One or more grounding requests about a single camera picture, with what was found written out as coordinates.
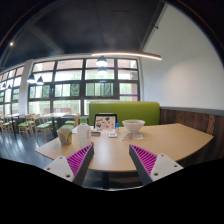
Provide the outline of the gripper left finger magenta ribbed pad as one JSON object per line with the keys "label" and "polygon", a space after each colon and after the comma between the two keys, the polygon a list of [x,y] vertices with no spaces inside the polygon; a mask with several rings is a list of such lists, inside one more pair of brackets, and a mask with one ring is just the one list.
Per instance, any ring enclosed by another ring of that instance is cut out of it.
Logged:
{"label": "gripper left finger magenta ribbed pad", "polygon": [[91,143],[68,157],[57,157],[44,170],[81,186],[93,155],[94,144]]}

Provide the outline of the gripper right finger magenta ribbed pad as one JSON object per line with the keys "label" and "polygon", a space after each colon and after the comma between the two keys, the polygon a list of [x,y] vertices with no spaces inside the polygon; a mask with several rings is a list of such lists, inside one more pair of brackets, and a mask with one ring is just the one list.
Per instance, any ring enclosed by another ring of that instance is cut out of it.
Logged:
{"label": "gripper right finger magenta ribbed pad", "polygon": [[129,145],[129,155],[143,185],[155,182],[182,169],[181,165],[166,154],[156,155],[133,144]]}

